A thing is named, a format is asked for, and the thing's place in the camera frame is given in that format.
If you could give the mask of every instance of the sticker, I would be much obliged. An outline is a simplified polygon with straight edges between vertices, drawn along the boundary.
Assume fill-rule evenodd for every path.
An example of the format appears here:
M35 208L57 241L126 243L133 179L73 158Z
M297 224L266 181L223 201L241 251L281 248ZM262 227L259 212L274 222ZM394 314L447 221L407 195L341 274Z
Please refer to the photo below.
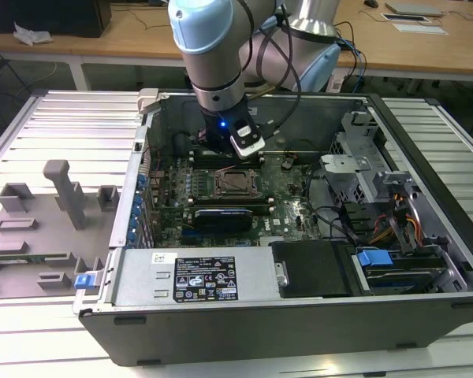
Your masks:
M234 257L177 258L173 282L175 302L238 300L237 268Z
M176 258L175 253L154 252L151 264L175 264Z

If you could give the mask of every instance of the motherboard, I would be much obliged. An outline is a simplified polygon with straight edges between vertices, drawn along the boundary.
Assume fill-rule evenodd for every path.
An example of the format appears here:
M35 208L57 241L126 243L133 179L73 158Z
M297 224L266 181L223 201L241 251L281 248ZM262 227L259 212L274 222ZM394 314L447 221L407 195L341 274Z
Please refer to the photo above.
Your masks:
M284 155L221 165L178 158L151 174L156 247L262 246L322 237L305 198L309 165L288 164Z

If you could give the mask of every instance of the black plastic cover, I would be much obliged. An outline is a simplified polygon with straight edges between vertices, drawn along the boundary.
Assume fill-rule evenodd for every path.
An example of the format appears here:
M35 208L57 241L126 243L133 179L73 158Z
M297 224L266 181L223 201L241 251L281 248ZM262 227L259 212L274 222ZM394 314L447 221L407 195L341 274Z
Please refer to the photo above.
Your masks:
M352 297L360 295L351 260L354 247L322 240L275 242L274 261L285 264L289 284L282 298Z

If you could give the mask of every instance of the robotic arm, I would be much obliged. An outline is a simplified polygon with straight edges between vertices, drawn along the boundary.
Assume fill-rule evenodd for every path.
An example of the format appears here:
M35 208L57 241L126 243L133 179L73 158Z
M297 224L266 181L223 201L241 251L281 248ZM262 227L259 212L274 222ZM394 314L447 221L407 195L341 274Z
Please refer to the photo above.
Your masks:
M333 44L332 20L339 0L304 0L290 17L291 29L274 28L272 39L289 52L288 32L293 35L293 66L306 90L320 90L333 71L339 47ZM170 0L173 37L182 52L206 129L199 135L212 150L236 151L246 158L265 146L263 136L248 112L245 82L265 79L278 83L288 62L261 33L283 0ZM250 64L249 39L252 36ZM284 87L296 89L289 75Z

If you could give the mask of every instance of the computer case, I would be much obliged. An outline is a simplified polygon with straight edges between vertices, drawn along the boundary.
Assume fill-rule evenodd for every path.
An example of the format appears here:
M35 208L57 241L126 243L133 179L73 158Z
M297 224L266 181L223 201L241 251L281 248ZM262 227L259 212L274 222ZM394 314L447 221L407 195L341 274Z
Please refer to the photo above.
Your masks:
M109 0L0 0L0 33L14 32L16 22L55 35L99 37L111 17Z

